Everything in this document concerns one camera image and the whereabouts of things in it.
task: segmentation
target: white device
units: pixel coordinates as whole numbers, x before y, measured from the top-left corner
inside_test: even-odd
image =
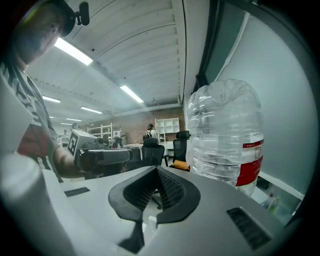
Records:
[[[67,149],[71,153],[73,160],[76,159],[76,153],[78,149],[85,148],[85,145],[88,143],[95,143],[96,139],[96,136],[93,136],[85,131],[72,129]]]

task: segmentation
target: white wall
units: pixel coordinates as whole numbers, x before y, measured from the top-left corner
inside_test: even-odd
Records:
[[[184,97],[190,97],[205,48],[210,0],[183,0],[186,29]]]
[[[64,130],[66,130],[67,134],[71,134],[71,125],[63,125],[63,124],[58,124],[58,123],[52,123],[53,129],[55,130],[55,132],[59,135],[63,135],[64,134]]]
[[[307,77],[285,42],[250,16],[218,80],[248,82],[264,115],[262,171],[301,193],[308,189],[318,151],[318,118]]]

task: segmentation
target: red label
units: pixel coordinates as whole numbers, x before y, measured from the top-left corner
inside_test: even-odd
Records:
[[[260,141],[257,141],[255,143],[246,143],[246,144],[243,144],[242,148],[245,149],[245,148],[252,148],[252,147],[256,147],[256,146],[259,146],[261,144],[264,143],[264,139],[263,140],[260,140]]]
[[[251,145],[253,144],[256,144],[256,146],[260,145],[263,143],[263,140],[258,141],[256,143],[251,143]],[[263,156],[261,156],[258,160],[255,160],[253,162],[241,164],[240,175],[237,179],[236,186],[243,186],[243,185],[249,184],[258,177],[258,174],[261,168],[262,158]]]

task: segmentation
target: black rubber cover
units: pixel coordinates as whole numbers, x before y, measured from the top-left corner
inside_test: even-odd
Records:
[[[86,193],[89,191],[90,191],[90,189],[87,187],[80,187],[80,188],[65,191],[64,193],[65,193],[66,197],[69,198],[69,197],[80,195],[80,194],[83,194],[83,193]]]
[[[161,166],[145,171],[115,185],[108,201],[118,216],[125,220],[142,222],[143,211],[155,190],[161,196],[163,212],[157,215],[157,224],[184,220],[200,201],[199,189],[190,181]]]

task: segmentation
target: ceiling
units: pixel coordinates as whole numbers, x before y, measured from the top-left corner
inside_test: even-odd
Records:
[[[67,1],[79,10],[83,0]],[[90,24],[64,38],[93,59],[86,66],[53,47],[26,73],[44,96],[53,122],[85,123],[176,104],[183,97],[186,28],[182,0],[87,0]],[[120,89],[127,85],[144,103]],[[103,112],[96,114],[82,106]]]

